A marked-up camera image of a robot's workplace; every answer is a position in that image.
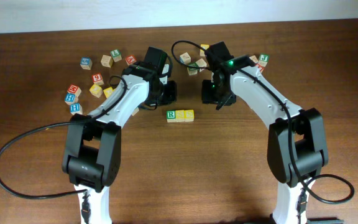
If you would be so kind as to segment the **green R block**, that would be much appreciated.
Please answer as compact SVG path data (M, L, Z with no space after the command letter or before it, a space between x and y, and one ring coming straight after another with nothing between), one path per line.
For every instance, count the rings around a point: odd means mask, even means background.
M176 118L176 111L175 110L167 111L166 116L167 116L167 122L168 123L176 123L177 118Z

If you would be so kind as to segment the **yellow S block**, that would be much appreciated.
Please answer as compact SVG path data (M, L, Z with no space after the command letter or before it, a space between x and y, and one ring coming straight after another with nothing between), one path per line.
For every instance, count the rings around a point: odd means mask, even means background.
M176 118L176 122L185 122L185 111L184 110L176 110L175 118Z
M193 122L195 119L194 110L185 110L185 121Z

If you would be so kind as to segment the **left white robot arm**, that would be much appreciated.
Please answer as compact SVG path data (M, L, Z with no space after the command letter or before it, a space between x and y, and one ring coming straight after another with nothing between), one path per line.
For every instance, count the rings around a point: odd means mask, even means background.
M88 115L75 114L68 127L62 170L78 192L82 223L111 223L109 188L121 163L121 131L140 106L154 110L176 100L171 72L163 70L171 58L149 47L143 61L118 76L114 93Z

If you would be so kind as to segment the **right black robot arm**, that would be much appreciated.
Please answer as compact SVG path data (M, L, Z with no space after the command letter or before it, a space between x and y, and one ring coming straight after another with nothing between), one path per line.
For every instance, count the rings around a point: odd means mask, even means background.
M231 55L224 42L205 51L210 80L203 81L202 102L217 109L241 98L268 129L267 161L278 180L277 204L270 223L310 223L306 217L311 188L328 163L323 117L286 99L248 56Z

